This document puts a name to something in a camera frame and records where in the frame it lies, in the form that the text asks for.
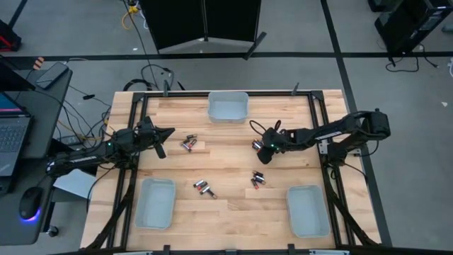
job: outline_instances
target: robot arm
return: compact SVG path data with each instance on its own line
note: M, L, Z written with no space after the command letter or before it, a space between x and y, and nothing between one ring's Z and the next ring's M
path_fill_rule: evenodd
M156 150L159 158L163 159L166 155L162 143L174 131L174 128L154 127L151 118L146 117L138 122L135 128L114 132L108 141L102 142L96 148L57 154L48 174L52 178L58 178L69 174L72 169L105 163L114 163L118 168L129 168L134 154L152 148Z
M341 120L315 128L300 128L281 130L281 121L275 127L269 127L262 134L262 140L255 141L258 158L264 164L272 160L274 153L302 151L313 147L318 142L331 137L350 134L341 142L332 142L327 146L328 160L335 165L344 164L348 152L357 149L370 140L380 141L390 136L389 119L387 115L376 111L360 111L346 115Z

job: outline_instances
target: gray storage bin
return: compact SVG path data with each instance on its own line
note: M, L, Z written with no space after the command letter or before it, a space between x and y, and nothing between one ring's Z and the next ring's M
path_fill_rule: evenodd
M208 96L207 114L212 123L244 123L248 115L248 94L245 92L216 92Z
M295 186L287 194L289 223L299 238L325 237L331 232L321 188Z
M135 226L164 230L171 225L176 199L175 182L169 179L143 180Z

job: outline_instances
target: black partition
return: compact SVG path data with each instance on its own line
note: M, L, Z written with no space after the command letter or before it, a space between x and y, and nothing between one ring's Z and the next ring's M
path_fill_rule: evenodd
M255 42L261 0L140 0L159 50L208 37Z

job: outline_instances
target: wooden table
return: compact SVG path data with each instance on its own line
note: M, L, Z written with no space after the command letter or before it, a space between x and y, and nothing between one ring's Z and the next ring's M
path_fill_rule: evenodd
M341 90L323 93L330 121L347 114ZM115 94L109 120L114 130L127 127L131 100L132 92ZM127 250L162 250L165 244L170 244L172 250L286 249L287 244L295 244L296 249L333 248L332 234L300 239L289 227L288 188L315 184L323 189L316 148L275 155L268 165L261 164L251 148L251 141L259 136L250 128L250 119L264 127L274 126L280 119L282 128L312 128L308 100L299 96L251 96L248 120L244 124L212 124L207 107L207 98L203 97L152 98L148 102L147 115L153 123L176 131L164 144L167 158L159 159L154 150L140 154ZM198 134L198 143L189 154L179 144L193 133ZM349 156L346 162L361 169L359 158ZM252 170L265 174L267 184L258 190L251 185ZM370 238L379 242L363 175L347 166L340 170L352 216ZM98 177L104 173L104 169L99 169ZM111 216L117 177L118 172L113 170L94 187L81 247L94 240ZM176 182L173 222L166 230L140 229L134 225L134 209L146 178ZM209 182L218 199L200 195L193 188L193 183L200 179ZM340 216L342 240L347 243L341 219ZM119 245L122 222L118 221L116 245Z

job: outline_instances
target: laptop screen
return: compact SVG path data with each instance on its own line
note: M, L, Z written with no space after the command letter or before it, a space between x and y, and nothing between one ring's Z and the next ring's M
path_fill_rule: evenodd
M23 111L4 93L0 93L0 115L20 114Z

